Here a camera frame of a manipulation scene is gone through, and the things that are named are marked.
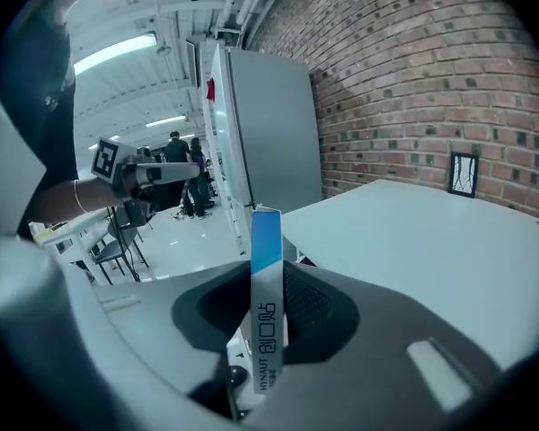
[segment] chair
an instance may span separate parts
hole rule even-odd
[[[126,274],[124,273],[124,270],[119,264],[118,259],[122,259],[124,263],[126,263],[126,266],[128,267],[134,279],[139,282],[139,277],[137,277],[136,272],[134,271],[134,269],[132,268],[132,266],[130,265],[126,257],[126,252],[128,252],[129,247],[133,245],[136,248],[137,255],[139,255],[139,257],[142,259],[144,264],[148,268],[150,268],[146,262],[146,259],[142,255],[141,250],[137,247],[136,241],[134,240],[134,238],[136,238],[136,235],[138,234],[137,228],[121,228],[120,227],[120,226],[126,225],[128,222],[128,215],[126,214],[126,211],[123,208],[118,208],[116,210],[116,220],[118,221],[119,232],[116,232],[116,229],[114,228],[113,218],[110,220],[110,223],[108,224],[108,234],[111,237],[113,237],[115,240],[108,243],[108,245],[106,245],[100,251],[100,253],[94,257],[93,261],[96,265],[100,267],[100,269],[102,270],[102,273],[104,274],[104,276],[106,276],[106,279],[108,280],[110,284],[112,284],[112,282],[110,281],[110,278],[108,277],[108,274],[106,273],[106,270],[102,266],[102,263],[109,262],[111,260],[116,260],[119,271],[121,272],[123,276],[126,276]],[[119,241],[117,239],[118,234],[120,235],[120,239],[123,242],[124,250],[122,250],[122,248],[119,245]]]

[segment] chair leg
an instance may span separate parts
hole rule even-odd
[[[129,269],[129,272],[132,274],[132,277],[134,278],[134,281],[136,281],[137,283],[140,282],[140,278],[136,276],[136,271],[134,271],[134,269],[130,266],[129,262],[128,262],[128,259],[126,258],[126,254],[124,254],[122,256],[122,260],[124,260],[124,263],[126,263],[126,267],[128,267]]]
[[[123,270],[122,267],[119,265],[118,259],[116,259],[116,264],[118,265],[119,271],[122,272],[122,276],[126,276],[126,273],[124,273],[124,270]]]
[[[140,250],[140,248],[137,247],[137,244],[135,241],[132,242],[134,244],[134,247],[136,248],[136,251],[137,253],[140,255],[140,257],[142,258],[142,261],[144,262],[144,264],[146,265],[146,268],[150,268],[150,266],[147,264],[146,262],[146,259],[144,258],[144,256],[142,255],[142,251]]]
[[[110,283],[110,286],[114,286],[114,285],[112,284],[112,282],[110,281],[110,277],[108,276],[108,273],[106,273],[106,270],[104,269],[104,267],[102,266],[102,264],[99,263],[98,266],[100,267],[100,270],[102,271],[102,273],[104,274],[104,276],[106,276],[106,279],[108,279],[108,282]]]

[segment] white ceiling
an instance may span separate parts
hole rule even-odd
[[[232,11],[239,11],[236,0]],[[201,135],[203,118],[198,92],[190,86],[190,64],[185,40],[209,34],[225,0],[82,0],[68,15],[74,62],[110,45],[155,31],[158,45],[164,37],[172,47],[167,57],[158,47],[143,48],[113,58],[76,78],[75,153],[78,169],[89,167],[88,147],[99,137],[120,136],[120,142],[160,145],[169,134]],[[268,0],[261,0],[260,13]],[[146,123],[186,115],[186,121],[147,128]]]

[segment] black shirt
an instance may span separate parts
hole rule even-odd
[[[180,139],[172,139],[163,150],[163,156],[168,163],[187,163],[188,157],[186,154],[190,152],[188,143]]]
[[[26,144],[46,166],[36,193],[77,179],[75,74],[66,26],[46,0],[0,46],[0,101]],[[27,225],[22,222],[28,237]]]

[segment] white desk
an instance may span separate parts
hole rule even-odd
[[[92,257],[90,257],[90,254],[88,253],[88,250],[84,247],[82,238],[80,238],[80,232],[86,230],[94,224],[97,224],[98,222],[101,222],[107,215],[108,211],[105,208],[82,214],[58,228],[53,234],[44,238],[40,245],[55,247],[56,244],[62,241],[72,240],[72,247],[70,249],[75,248],[75,252],[72,254],[73,257],[76,257],[76,260],[82,260],[98,284],[105,286],[108,284],[108,281],[100,269],[96,267],[96,264],[93,262]],[[62,257],[67,253],[69,253],[69,251],[65,251],[62,254]]]
[[[387,180],[284,215],[319,268],[406,294],[501,368],[539,347],[537,219],[479,199]]]

